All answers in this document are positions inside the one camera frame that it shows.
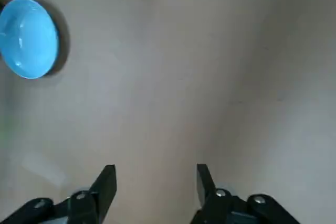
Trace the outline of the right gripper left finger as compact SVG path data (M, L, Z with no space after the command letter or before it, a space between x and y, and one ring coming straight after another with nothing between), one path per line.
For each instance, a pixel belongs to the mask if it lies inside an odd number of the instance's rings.
M79 190L56 204L34 198L1 223L103 223L117 192L116 166L107 165L89 189Z

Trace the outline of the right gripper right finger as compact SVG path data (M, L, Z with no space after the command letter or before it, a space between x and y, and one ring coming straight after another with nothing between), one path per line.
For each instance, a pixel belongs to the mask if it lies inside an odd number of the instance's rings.
M193 223L299 223L271 196L253 194L242 200L230 191L216 187L206 164L197 164L196 168L201 208L196 211Z

